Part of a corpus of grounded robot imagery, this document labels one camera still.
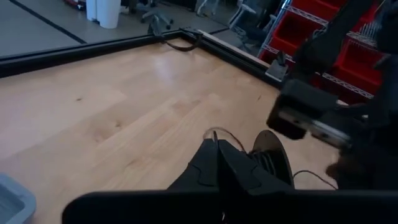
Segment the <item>grey plastic tool case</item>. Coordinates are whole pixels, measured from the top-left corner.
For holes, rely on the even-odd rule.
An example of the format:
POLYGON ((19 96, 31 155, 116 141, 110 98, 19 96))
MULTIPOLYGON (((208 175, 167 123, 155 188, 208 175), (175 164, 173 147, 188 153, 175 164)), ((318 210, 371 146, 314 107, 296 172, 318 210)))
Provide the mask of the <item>grey plastic tool case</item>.
POLYGON ((31 224, 36 208, 35 195, 0 172, 0 224, 31 224))

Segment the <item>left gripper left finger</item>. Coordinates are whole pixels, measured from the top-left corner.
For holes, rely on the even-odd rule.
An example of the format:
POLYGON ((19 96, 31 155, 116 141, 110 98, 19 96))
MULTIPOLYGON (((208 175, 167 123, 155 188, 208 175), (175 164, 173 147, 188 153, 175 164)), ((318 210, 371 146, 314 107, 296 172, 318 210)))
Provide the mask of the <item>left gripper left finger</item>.
POLYGON ((212 139, 204 139, 183 173, 168 190, 217 189, 218 153, 212 139))

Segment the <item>office chair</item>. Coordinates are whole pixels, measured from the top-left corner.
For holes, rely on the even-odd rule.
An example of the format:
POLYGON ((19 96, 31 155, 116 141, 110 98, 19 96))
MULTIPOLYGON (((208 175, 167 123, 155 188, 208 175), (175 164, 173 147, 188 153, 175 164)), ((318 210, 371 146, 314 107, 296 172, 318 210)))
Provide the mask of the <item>office chair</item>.
POLYGON ((141 22, 149 21, 153 33, 161 33, 164 29, 170 30, 174 23, 171 17, 156 7, 143 7, 141 11, 143 12, 141 22))
POLYGON ((282 0, 238 0, 237 4, 228 28, 238 36, 241 42, 238 48, 251 52, 266 39, 282 0))

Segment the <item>white bin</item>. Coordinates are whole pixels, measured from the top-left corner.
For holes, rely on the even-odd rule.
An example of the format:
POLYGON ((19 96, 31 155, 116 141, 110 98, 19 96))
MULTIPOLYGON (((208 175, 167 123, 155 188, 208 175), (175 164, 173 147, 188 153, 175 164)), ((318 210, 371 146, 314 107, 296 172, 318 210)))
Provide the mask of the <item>white bin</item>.
POLYGON ((85 0, 86 18, 98 22, 102 28, 115 29, 118 26, 121 0, 85 0))

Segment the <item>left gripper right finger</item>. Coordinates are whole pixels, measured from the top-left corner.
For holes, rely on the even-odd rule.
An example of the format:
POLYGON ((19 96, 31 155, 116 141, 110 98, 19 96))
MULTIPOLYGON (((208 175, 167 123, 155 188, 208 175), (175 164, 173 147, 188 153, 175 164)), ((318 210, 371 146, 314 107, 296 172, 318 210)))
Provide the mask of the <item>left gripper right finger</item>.
POLYGON ((293 190, 293 187, 274 177, 227 140, 219 140, 220 187, 248 195, 265 195, 293 190))

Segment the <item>black cord spool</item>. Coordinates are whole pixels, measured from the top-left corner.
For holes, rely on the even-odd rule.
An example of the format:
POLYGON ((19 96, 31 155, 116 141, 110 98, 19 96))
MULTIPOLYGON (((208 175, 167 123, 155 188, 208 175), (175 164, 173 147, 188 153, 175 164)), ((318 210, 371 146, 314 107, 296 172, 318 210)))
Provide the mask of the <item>black cord spool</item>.
POLYGON ((248 156, 274 177, 294 187, 290 162, 283 144, 270 130, 261 131, 248 156))

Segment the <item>black aluminium table frame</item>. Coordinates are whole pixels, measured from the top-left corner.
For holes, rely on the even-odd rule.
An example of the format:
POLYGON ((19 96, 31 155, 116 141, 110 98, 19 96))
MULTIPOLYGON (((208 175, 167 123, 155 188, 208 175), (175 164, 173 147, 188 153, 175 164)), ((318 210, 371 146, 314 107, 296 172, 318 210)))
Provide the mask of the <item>black aluminium table frame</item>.
POLYGON ((162 37, 147 34, 93 44, 81 44, 74 47, 63 47, 55 50, 43 50, 28 54, 11 55, 10 57, 0 57, 0 78, 20 75, 26 72, 33 72, 123 50, 158 44, 163 42, 163 40, 178 38, 191 43, 191 50, 195 48, 203 49, 278 90, 282 88, 282 81, 266 74, 269 65, 264 61, 247 54, 207 32, 191 27, 167 31, 162 37))

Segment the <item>grey mount bracket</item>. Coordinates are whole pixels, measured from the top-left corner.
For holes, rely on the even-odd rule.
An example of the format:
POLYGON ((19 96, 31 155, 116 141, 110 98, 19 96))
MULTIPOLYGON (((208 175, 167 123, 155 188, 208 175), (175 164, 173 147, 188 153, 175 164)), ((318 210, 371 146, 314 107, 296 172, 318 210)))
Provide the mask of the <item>grey mount bracket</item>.
POLYGON ((283 82, 289 66, 287 64, 287 57, 283 51, 279 51, 276 58, 272 61, 265 75, 275 81, 283 82))

